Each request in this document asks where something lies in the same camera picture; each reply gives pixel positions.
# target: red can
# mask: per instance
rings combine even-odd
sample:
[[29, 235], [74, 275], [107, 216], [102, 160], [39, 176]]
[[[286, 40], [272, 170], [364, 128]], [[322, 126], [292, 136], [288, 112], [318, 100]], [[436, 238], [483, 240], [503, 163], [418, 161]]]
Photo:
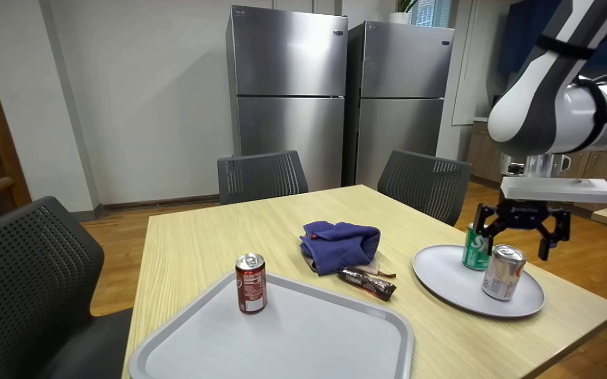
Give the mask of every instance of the red can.
[[247, 252], [235, 261], [239, 307], [255, 313], [266, 307], [266, 261], [262, 254]]

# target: white tray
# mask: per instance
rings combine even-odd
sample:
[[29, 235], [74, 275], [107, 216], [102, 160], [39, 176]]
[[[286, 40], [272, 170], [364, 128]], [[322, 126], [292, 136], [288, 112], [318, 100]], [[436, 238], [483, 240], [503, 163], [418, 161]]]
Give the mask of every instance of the white tray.
[[481, 290], [484, 271], [467, 268], [461, 257], [461, 245], [438, 243], [418, 252], [410, 266], [428, 290], [471, 313], [525, 317], [541, 310], [543, 293], [530, 274], [521, 274], [511, 300], [503, 303]]
[[267, 275], [267, 305], [242, 313], [233, 274], [149, 337], [134, 379], [406, 379], [410, 328], [388, 310]]

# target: blue towel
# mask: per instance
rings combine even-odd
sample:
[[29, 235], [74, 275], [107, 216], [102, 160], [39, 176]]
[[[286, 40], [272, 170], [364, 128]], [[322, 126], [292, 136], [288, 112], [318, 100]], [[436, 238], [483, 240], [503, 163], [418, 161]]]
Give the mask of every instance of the blue towel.
[[370, 262], [381, 238], [377, 226], [327, 221], [306, 222], [304, 232], [301, 252], [321, 275]]

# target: chair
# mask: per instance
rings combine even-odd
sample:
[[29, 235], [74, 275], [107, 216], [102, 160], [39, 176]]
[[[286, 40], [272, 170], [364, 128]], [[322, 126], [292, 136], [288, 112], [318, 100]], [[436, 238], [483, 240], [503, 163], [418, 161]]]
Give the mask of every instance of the chair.
[[300, 153], [273, 151], [216, 160], [220, 201], [249, 201], [308, 191]]
[[119, 376], [131, 310], [91, 316], [102, 264], [55, 197], [0, 216], [0, 379]]
[[394, 150], [377, 190], [438, 221], [456, 224], [467, 180], [467, 161]]

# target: chair backrest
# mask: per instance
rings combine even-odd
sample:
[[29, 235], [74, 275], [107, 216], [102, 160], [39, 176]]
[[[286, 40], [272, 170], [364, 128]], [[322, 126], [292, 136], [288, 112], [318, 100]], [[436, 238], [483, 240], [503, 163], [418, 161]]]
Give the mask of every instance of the chair backrest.
[[377, 190], [452, 224], [469, 180], [469, 163], [394, 150]]
[[102, 262], [102, 245], [55, 197], [0, 216], [0, 376], [36, 376], [91, 320]]
[[308, 191], [300, 153], [292, 150], [220, 157], [216, 175], [221, 203]]

